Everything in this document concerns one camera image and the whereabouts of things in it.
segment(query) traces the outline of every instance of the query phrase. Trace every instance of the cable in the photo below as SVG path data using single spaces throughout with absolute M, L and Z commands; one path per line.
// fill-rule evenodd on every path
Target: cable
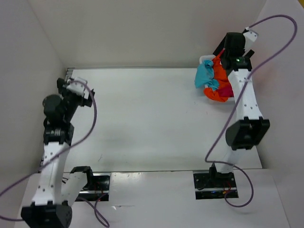
M 86 202 L 88 205 L 90 205 L 90 207 L 94 209 L 94 213 L 95 213 L 95 216 L 96 216 L 97 220 L 98 220 L 104 227 L 109 228 L 109 227 L 110 227 L 109 222 L 105 219 L 105 217 L 103 217 L 103 215 L 102 215 L 102 214 L 99 212 L 99 210 L 96 208 L 98 201 L 99 201 L 103 196 L 105 196 L 105 195 L 107 195 L 107 194 L 103 194 L 101 197 L 99 197 L 99 198 L 96 200 L 95 205 L 93 205 L 90 201 L 86 200 L 85 198 L 78 197 L 78 199 L 80 199 L 80 200 Z
M 213 145 L 211 146 L 211 148 L 209 149 L 209 151 L 208 151 L 208 153 L 207 153 L 207 155 L 206 155 L 206 157 L 205 157 L 205 162 L 206 162 L 206 163 L 220 163 L 220 164 L 230 165 L 230 166 L 235 167 L 235 168 L 237 168 L 238 170 L 240 170 L 240 171 L 246 176 L 246 178 L 248 179 L 249 184 L 250 184 L 250 187 L 251 187 L 251 196 L 250 196 L 250 199 L 249 199 L 246 203 L 244 203 L 244 204 L 242 204 L 242 205 L 234 205 L 234 204 L 228 202 L 228 200 L 227 200 L 227 195 L 228 195 L 229 193 L 231 193 L 232 190 L 229 191 L 229 192 L 226 192 L 226 194 L 224 195 L 224 198 L 225 198 L 226 203 L 229 204 L 229 205 L 232 206 L 232 207 L 235 207 L 235 208 L 241 208 L 241 207 L 247 206 L 247 205 L 252 201 L 253 195 L 254 195 L 254 189 L 253 189 L 253 184 L 252 184 L 252 182 L 251 182 L 251 179 L 248 177 L 248 175 L 245 173 L 245 171 L 242 170 L 240 167 L 238 167 L 238 166 L 236 166 L 236 165 L 234 165 L 234 164 L 232 164 L 232 163 L 225 162 L 225 161 L 209 161 L 209 160 L 208 160 L 208 157 L 210 156 L 211 152 L 213 151 L 213 149 L 215 148 L 215 146 L 218 144 L 220 138 L 223 136 L 225 130 L 227 129 L 228 124 L 229 124 L 230 120 L 232 119 L 232 116 L 233 116 L 233 114 L 235 113 L 235 111 L 236 111 L 236 109 L 237 109 L 237 105 L 238 105 L 238 103 L 240 102 L 240 99 L 241 99 L 241 97 L 242 97 L 242 95 L 243 95 L 243 93 L 244 93 L 244 91 L 245 91 L 245 88 L 246 88 L 246 86 L 247 86 L 247 84 L 248 84 L 249 79 L 252 77 L 252 75 L 253 75 L 261 66 L 263 66 L 265 63 L 269 62 L 271 59 L 273 59 L 274 57 L 276 57 L 277 55 L 279 55 L 282 51 L 284 51 L 284 50 L 290 45 L 290 43 L 294 40 L 294 38 L 295 38 L 295 36 L 296 36 L 296 33 L 297 33 L 297 31 L 298 31 L 298 25 L 297 25 L 296 21 L 295 21 L 292 17 L 290 17 L 290 16 L 288 16 L 288 15 L 284 15 L 284 14 L 273 15 L 273 16 L 270 16 L 270 17 L 268 17 L 268 18 L 262 19 L 262 20 L 260 20 L 260 21 L 258 21 L 258 22 L 256 22 L 256 23 L 254 23 L 253 25 L 249 26 L 249 28 L 252 28 L 252 27 L 254 27 L 255 25 L 258 25 L 258 24 L 260 24 L 260 23 L 262 23 L 262 22 L 264 22 L 264 21 L 266 21 L 266 20 L 272 19 L 272 18 L 286 18 L 286 19 L 289 19 L 289 20 L 293 23 L 293 25 L 294 25 L 294 33 L 293 33 L 292 37 L 290 38 L 290 40 L 289 40 L 289 41 L 288 41 L 280 50 L 278 50 L 278 51 L 275 52 L 271 57 L 269 57 L 268 59 L 266 59 L 265 61 L 263 61 L 262 63 L 260 63 L 260 64 L 259 64 L 255 69 L 253 69 L 253 70 L 251 71 L 251 73 L 248 75 L 247 80 L 246 80 L 245 83 L 244 83 L 244 86 L 243 86 L 243 88 L 242 88 L 242 90 L 241 90 L 241 92 L 240 92 L 240 94 L 239 94 L 239 96 L 238 96 L 238 99 L 236 100 L 236 103 L 235 103 L 235 105 L 234 105 L 234 107 L 233 107 L 233 109 L 232 109 L 232 112 L 231 112 L 230 116 L 228 117 L 226 123 L 224 124 L 223 129 L 222 129 L 221 132 L 219 133 L 218 137 L 216 138 L 215 142 L 213 143 Z
M 81 81 L 75 81 L 75 80 L 72 83 L 75 83 L 75 82 L 80 83 L 81 85 L 83 85 L 85 87 L 85 89 L 89 92 L 89 95 L 90 95 L 90 97 L 92 99 L 92 103 L 93 103 L 93 107 L 94 107 L 94 118 L 93 118 L 92 127 L 90 128 L 89 132 L 81 140 L 79 140 L 78 142 L 74 143 L 70 147 L 65 148 L 59 154 L 57 154 L 56 156 L 52 157 L 47 163 L 45 163 L 44 165 L 42 165 L 41 167 L 39 167 L 38 170 L 35 170 L 31 174 L 28 174 L 28 175 L 22 177 L 20 180 L 18 180 L 16 182 L 12 183 L 11 185 L 9 185 L 6 189 L 4 189 L 3 191 L 0 192 L 0 197 L 2 197 L 6 192 L 8 192 L 10 189 L 12 189 L 13 187 L 15 187 L 16 185 L 20 184 L 21 182 L 23 182 L 27 178 L 31 177 L 32 175 L 36 174 L 38 171 L 43 170 L 50 163 L 52 163 L 55 159 L 59 158 L 60 155 L 62 155 L 63 153 L 66 153 L 69 149 L 72 149 L 73 147 L 76 147 L 77 145 L 79 145 L 80 143 L 82 143 L 92 133 L 92 131 L 93 131 L 95 125 L 96 125 L 96 120 L 97 120 L 96 101 L 94 99 L 94 95 L 92 94 L 90 88 L 85 83 L 83 83 Z M 11 222 L 21 222 L 21 221 L 23 221 L 23 219 L 21 219 L 21 218 L 8 218 L 8 217 L 2 216 L 2 215 L 0 215 L 0 219 L 5 220 L 5 221 L 11 221 Z

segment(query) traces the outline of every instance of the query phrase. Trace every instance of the scratch mark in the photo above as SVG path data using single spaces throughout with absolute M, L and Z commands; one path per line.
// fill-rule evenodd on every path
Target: scratch mark
M 100 158 L 98 159 L 98 161 L 100 161 L 100 159 L 102 159 L 103 155 L 100 156 Z

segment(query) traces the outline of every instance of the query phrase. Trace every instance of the teal cloth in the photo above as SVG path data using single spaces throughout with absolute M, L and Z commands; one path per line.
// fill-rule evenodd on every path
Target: teal cloth
M 219 88 L 219 82 L 214 79 L 214 71 L 212 67 L 213 62 L 211 60 L 205 60 L 199 65 L 194 80 L 196 88 L 201 88 L 203 85 L 207 85 L 212 88 L 213 91 Z

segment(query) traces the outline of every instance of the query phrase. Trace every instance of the white wall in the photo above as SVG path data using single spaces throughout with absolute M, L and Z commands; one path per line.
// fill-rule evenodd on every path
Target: white wall
M 197 66 L 265 0 L 29 0 L 67 67 Z
M 26 0 L 0 1 L 0 188 L 39 165 L 43 98 L 64 68 Z M 16 217 L 26 182 L 0 198 L 0 213 Z M 0 227 L 13 227 L 0 220 Z
M 304 224 L 303 111 L 304 111 L 304 9 L 297 0 L 268 0 L 258 19 L 287 14 L 298 23 L 294 42 L 254 75 L 255 91 L 270 129 L 258 147 L 265 167 L 272 169 L 291 228 Z M 291 37 L 293 25 L 273 19 L 254 27 L 260 34 L 254 44 L 253 65 L 281 48 Z

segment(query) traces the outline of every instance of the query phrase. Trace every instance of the orange cloth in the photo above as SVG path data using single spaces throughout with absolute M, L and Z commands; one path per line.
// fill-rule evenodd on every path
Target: orange cloth
M 220 55 L 221 53 L 216 56 L 212 62 L 213 62 L 213 71 L 214 71 L 214 79 L 216 79 L 219 83 L 218 89 L 222 89 L 226 86 L 230 86 L 230 82 L 228 81 L 228 77 L 226 75 L 226 71 L 220 64 Z M 204 94 L 206 97 L 208 97 L 211 100 L 214 101 L 220 101 L 220 102 L 226 102 L 229 97 L 222 97 L 219 95 L 218 91 L 213 91 L 212 88 L 205 88 Z

